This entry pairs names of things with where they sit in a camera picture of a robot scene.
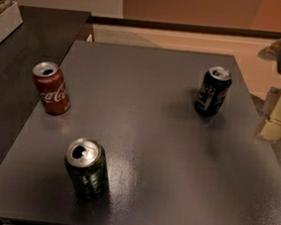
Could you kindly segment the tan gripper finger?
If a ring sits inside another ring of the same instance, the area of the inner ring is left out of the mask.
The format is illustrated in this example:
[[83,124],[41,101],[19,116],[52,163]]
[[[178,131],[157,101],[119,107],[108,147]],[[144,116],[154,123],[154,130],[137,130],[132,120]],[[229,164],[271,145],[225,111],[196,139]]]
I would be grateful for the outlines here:
[[270,88],[262,110],[256,136],[265,141],[277,142],[281,138],[281,88]]
[[266,46],[264,49],[259,51],[257,56],[259,58],[263,58],[267,60],[276,60],[280,50],[281,50],[281,39],[277,39],[270,46]]

